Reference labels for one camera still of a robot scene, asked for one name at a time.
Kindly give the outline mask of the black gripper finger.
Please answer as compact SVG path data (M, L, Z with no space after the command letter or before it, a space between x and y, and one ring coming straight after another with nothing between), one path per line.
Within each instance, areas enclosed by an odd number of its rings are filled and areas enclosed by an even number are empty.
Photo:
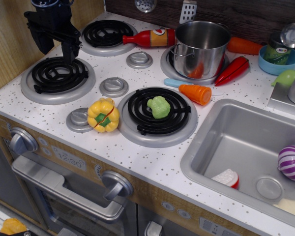
M70 42L63 42L61 44L64 62L70 64L79 54L79 45Z

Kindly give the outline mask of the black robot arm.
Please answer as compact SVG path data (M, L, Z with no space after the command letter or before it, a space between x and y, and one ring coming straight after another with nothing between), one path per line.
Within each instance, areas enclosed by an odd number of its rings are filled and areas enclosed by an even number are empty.
M61 43L64 62L71 64L78 56L81 33L71 23L72 0L32 0L35 11L26 11L24 17L31 35L43 54Z

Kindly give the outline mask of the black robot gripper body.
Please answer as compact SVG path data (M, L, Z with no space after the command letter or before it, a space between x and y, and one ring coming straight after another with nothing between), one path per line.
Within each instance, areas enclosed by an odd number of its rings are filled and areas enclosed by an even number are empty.
M35 11L26 11L27 26L40 52L47 54L54 41L61 43L64 55L77 55L81 33L71 23L71 4L34 4Z

